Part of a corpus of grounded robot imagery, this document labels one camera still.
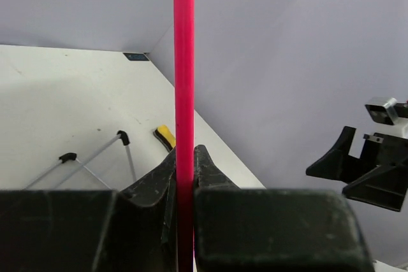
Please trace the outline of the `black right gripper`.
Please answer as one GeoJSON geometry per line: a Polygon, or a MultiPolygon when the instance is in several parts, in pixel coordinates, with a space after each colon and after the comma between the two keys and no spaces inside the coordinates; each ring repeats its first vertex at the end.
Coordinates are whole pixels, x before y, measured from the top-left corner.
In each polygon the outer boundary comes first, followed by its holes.
{"type": "MultiPolygon", "coordinates": [[[[356,128],[345,126],[335,144],[310,165],[305,174],[316,178],[341,181],[344,163],[356,128]]],[[[365,134],[359,158],[352,157],[350,173],[366,173],[345,186],[342,194],[354,201],[391,211],[401,211],[407,193],[407,139],[375,132],[365,134]]]]}

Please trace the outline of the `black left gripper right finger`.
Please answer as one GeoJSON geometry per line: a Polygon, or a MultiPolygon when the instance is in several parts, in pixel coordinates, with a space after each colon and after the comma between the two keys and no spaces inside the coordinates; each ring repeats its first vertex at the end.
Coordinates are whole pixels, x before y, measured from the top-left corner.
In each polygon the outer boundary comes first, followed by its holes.
{"type": "Polygon", "coordinates": [[[357,219],[329,190],[242,189],[194,150],[198,271],[373,271],[357,219]]]}

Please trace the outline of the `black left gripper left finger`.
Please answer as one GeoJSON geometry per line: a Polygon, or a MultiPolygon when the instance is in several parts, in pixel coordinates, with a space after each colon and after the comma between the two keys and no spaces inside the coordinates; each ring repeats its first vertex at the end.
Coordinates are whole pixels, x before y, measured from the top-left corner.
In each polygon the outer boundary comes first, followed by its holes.
{"type": "Polygon", "coordinates": [[[1,193],[2,271],[175,271],[175,154],[122,191],[1,193]]]}

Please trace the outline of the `yellow bone shaped eraser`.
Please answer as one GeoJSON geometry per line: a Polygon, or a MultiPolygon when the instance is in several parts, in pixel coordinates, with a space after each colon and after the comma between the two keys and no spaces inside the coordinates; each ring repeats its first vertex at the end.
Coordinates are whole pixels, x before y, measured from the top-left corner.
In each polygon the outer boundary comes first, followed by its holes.
{"type": "Polygon", "coordinates": [[[153,135],[161,142],[168,152],[171,152],[175,148],[176,139],[166,125],[160,125],[157,127],[154,130],[153,135]]]}

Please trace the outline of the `pink framed whiteboard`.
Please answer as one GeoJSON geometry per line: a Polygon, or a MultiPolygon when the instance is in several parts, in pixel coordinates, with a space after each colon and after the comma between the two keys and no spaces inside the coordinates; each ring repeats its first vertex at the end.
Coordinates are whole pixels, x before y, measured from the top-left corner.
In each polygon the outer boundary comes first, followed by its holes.
{"type": "Polygon", "coordinates": [[[194,0],[173,0],[178,270],[193,270],[194,0]]]}

